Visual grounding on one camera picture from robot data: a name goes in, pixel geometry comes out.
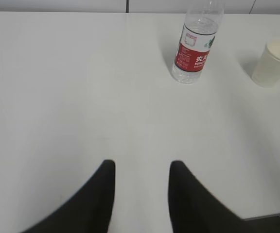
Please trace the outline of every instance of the red bottle label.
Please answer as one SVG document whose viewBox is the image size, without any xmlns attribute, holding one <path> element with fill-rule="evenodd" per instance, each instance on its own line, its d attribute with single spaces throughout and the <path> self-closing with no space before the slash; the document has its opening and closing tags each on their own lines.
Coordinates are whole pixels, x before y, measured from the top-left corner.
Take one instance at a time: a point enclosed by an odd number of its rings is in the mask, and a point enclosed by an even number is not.
<svg viewBox="0 0 280 233">
<path fill-rule="evenodd" d="M 192 32 L 184 25 L 175 57 L 176 66 L 187 72 L 201 71 L 214 38 L 215 33 L 198 34 Z"/>
</svg>

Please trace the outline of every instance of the water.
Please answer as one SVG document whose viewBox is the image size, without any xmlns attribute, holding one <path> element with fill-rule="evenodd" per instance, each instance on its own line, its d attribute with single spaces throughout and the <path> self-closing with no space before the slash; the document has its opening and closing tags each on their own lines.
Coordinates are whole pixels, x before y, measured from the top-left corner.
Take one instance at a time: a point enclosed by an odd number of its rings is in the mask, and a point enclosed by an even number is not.
<svg viewBox="0 0 280 233">
<path fill-rule="evenodd" d="M 215 23 L 213 20 L 206 17 L 201 17 L 199 20 L 193 20 L 193 21 L 186 20 L 185 25 L 189 30 L 200 34 L 216 33 L 219 27 L 217 23 Z M 194 83 L 199 79 L 201 73 L 202 71 L 185 72 L 179 69 L 175 65 L 175 63 L 173 63 L 172 75 L 177 81 L 181 83 L 185 83 L 185 84 Z"/>
</svg>

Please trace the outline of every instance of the cup rim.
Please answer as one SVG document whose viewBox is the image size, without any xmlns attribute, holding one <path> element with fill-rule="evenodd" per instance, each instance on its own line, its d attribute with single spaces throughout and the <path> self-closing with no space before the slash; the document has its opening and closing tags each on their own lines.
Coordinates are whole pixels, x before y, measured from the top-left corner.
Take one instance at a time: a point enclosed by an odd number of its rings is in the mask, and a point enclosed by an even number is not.
<svg viewBox="0 0 280 233">
<path fill-rule="evenodd" d="M 271 55 L 275 60 L 277 60 L 277 61 L 280 62 L 280 57 L 276 56 L 276 55 L 271 51 L 271 49 L 269 49 L 269 44 L 270 44 L 270 43 L 273 43 L 274 41 L 280 41 L 280 38 L 275 38 L 275 39 L 272 39 L 272 40 L 268 41 L 268 42 L 266 43 L 265 48 L 266 48 L 267 52 L 269 53 L 269 55 Z"/>
</svg>

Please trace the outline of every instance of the water bottle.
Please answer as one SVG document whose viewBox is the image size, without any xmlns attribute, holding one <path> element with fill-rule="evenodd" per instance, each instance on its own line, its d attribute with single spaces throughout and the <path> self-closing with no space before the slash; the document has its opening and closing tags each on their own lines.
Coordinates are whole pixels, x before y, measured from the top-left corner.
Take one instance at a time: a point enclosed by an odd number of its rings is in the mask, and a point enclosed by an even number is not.
<svg viewBox="0 0 280 233">
<path fill-rule="evenodd" d="M 222 0 L 192 0 L 187 11 L 172 75 L 181 83 L 198 80 L 224 13 Z"/>
</svg>

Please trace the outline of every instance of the plastic water bottle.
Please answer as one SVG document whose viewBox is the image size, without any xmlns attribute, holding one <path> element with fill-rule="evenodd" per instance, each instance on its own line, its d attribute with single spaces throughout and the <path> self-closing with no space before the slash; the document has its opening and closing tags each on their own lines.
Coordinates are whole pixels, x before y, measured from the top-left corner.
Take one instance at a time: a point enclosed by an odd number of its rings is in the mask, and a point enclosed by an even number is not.
<svg viewBox="0 0 280 233">
<path fill-rule="evenodd" d="M 222 0 L 192 0 L 173 64 L 177 81 L 190 84 L 198 80 L 223 14 Z"/>
</svg>

